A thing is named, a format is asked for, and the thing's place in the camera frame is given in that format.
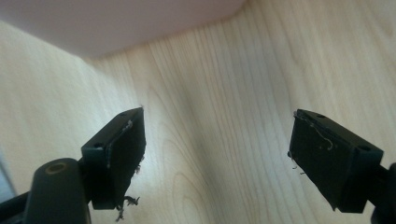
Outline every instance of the light wood tabletop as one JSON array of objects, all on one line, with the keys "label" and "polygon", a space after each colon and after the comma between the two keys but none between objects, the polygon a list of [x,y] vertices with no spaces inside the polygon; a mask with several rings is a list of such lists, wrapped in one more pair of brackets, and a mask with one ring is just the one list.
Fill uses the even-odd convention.
[{"label": "light wood tabletop", "polygon": [[[0,23],[0,148],[18,193],[124,110],[147,148],[121,223],[370,223],[333,211],[287,156],[297,108],[396,161],[396,2],[249,0],[231,18],[100,59]],[[92,223],[117,211],[91,210]]]}]

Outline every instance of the wooden surface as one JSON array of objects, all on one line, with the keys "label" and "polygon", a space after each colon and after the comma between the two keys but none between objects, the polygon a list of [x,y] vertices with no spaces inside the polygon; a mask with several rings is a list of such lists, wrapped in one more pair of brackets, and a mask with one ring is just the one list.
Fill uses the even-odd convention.
[{"label": "wooden surface", "polygon": [[[297,108],[396,161],[396,2],[251,0],[234,16],[101,59],[0,23],[0,148],[18,193],[123,110],[147,153],[123,223],[369,223],[334,212],[287,157]],[[91,211],[113,223],[116,211]]]}]

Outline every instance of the pink-tinted white container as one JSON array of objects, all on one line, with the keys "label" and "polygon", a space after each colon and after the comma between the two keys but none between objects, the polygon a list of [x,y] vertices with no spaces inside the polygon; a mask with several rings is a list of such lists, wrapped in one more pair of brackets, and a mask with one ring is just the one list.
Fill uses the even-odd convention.
[{"label": "pink-tinted white container", "polygon": [[95,57],[235,13],[245,0],[1,0],[0,19]]}]

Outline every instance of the wood grain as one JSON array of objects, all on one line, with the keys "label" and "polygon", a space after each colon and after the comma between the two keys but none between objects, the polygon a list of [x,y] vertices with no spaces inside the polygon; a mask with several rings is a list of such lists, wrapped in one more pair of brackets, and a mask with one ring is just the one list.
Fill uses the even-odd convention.
[{"label": "wood grain", "polygon": [[[100,59],[0,23],[0,145],[19,193],[47,161],[145,108],[125,223],[370,223],[333,211],[287,157],[297,108],[396,161],[396,3],[250,0],[234,16]],[[112,223],[115,211],[91,211]]]}]

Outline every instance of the wooden table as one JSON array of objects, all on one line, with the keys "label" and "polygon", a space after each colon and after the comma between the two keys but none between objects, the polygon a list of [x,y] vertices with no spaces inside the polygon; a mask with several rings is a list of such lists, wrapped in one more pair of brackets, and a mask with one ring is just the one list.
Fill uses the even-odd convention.
[{"label": "wooden table", "polygon": [[[123,223],[370,223],[333,211],[287,157],[297,108],[396,161],[396,2],[251,0],[234,16],[100,59],[0,23],[0,148],[18,193],[123,110],[147,153]],[[116,211],[91,210],[92,223]]]}]

